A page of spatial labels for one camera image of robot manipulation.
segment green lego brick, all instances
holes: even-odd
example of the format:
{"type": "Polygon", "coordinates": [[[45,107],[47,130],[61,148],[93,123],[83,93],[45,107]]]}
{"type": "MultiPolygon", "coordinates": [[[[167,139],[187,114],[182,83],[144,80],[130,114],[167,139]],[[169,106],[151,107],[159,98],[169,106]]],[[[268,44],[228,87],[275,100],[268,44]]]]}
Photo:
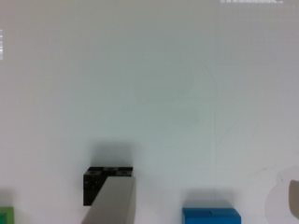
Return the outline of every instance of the green lego brick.
{"type": "Polygon", "coordinates": [[[13,207],[0,207],[0,224],[14,224],[13,207]]]}

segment white wall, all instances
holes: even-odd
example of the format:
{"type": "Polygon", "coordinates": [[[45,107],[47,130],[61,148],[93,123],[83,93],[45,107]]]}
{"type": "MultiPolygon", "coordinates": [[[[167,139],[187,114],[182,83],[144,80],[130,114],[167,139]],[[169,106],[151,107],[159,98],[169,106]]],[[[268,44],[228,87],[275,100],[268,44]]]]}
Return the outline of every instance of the white wall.
{"type": "Polygon", "coordinates": [[[80,223],[90,165],[135,167],[135,223],[179,224],[200,199],[295,221],[267,202],[298,164],[296,1],[1,0],[0,29],[0,205],[16,223],[80,223]]]}

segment white background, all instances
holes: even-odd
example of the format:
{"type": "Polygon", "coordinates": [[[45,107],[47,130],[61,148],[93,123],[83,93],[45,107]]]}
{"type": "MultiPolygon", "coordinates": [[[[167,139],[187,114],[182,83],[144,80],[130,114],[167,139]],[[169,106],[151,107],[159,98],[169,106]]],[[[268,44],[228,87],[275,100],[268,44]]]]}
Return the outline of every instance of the white background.
{"type": "Polygon", "coordinates": [[[0,29],[0,205],[16,223],[80,223],[91,165],[134,166],[136,224],[179,224],[198,200],[295,221],[271,189],[286,194],[277,176],[299,157],[296,1],[1,0],[0,29]]]}

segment black lego brick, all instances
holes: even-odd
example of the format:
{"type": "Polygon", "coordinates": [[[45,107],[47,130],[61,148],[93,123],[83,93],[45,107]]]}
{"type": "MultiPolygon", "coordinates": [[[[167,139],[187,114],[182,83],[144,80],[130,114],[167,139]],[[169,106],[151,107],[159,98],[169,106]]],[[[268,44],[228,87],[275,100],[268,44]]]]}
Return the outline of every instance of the black lego brick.
{"type": "Polygon", "coordinates": [[[109,176],[133,176],[133,167],[90,167],[83,176],[83,204],[91,206],[109,176]]]}

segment blue lego brick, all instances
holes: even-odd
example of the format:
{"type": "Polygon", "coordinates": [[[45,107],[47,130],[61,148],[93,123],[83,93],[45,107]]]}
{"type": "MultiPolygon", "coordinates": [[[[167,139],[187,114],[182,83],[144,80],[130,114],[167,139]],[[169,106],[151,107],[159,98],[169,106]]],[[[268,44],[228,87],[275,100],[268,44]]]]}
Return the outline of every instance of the blue lego brick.
{"type": "Polygon", "coordinates": [[[234,208],[183,208],[183,224],[241,224],[234,208]]]}

